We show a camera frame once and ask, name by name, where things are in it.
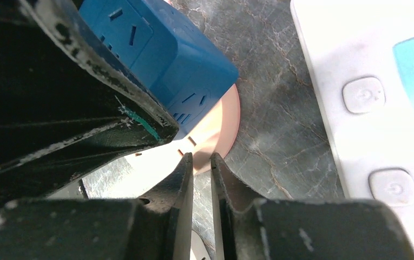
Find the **white plug adapter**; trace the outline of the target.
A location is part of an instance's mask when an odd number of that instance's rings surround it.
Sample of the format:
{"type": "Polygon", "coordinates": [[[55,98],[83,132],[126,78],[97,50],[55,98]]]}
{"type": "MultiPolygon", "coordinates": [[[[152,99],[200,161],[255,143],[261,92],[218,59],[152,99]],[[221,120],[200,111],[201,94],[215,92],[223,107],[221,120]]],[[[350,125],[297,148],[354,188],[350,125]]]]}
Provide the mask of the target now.
{"type": "Polygon", "coordinates": [[[190,260],[211,260],[203,240],[194,230],[191,232],[190,260]]]}

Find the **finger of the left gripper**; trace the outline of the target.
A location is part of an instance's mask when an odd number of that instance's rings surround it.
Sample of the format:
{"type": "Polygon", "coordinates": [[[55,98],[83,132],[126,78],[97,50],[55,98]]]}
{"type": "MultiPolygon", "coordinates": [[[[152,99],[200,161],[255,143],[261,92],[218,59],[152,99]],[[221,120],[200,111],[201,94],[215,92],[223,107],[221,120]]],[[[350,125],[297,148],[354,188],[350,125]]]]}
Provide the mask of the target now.
{"type": "Polygon", "coordinates": [[[0,209],[178,130],[73,1],[0,1],[0,209]]]}

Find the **dark blue cube socket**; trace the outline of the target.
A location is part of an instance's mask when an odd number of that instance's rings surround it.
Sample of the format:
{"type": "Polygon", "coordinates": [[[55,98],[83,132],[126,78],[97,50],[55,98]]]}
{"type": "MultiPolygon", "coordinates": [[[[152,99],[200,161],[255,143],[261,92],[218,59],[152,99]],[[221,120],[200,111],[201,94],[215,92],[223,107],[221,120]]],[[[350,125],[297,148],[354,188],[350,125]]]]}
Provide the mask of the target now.
{"type": "Polygon", "coordinates": [[[84,1],[102,43],[178,122],[184,138],[236,82],[237,67],[165,1],[84,1]]]}

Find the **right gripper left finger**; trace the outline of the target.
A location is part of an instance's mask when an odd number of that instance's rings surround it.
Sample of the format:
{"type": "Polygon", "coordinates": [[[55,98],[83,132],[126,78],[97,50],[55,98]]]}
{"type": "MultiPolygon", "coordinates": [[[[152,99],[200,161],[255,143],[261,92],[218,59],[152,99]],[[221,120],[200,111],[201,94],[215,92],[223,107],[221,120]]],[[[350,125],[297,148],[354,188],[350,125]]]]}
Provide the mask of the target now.
{"type": "Polygon", "coordinates": [[[189,259],[193,155],[136,199],[20,199],[0,210],[0,259],[189,259]]]}

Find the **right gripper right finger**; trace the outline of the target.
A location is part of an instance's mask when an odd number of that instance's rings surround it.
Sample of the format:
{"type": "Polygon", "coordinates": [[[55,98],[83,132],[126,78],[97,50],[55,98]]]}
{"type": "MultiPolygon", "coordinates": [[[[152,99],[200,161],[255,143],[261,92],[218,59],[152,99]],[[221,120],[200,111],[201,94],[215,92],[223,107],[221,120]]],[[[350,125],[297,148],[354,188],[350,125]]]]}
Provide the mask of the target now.
{"type": "Polygon", "coordinates": [[[211,157],[217,259],[414,259],[397,216],[358,200],[268,199],[211,157]]]}

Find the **pink round socket base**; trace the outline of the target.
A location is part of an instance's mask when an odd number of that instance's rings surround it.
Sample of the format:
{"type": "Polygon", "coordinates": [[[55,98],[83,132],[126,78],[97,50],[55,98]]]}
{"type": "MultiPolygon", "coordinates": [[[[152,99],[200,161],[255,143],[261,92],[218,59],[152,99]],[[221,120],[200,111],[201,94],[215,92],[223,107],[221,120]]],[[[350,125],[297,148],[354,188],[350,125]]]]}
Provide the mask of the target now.
{"type": "Polygon", "coordinates": [[[164,179],[185,153],[194,158],[194,172],[209,169],[213,152],[226,155],[238,131],[240,102],[235,83],[182,139],[117,159],[85,178],[92,198],[137,197],[164,179]]]}

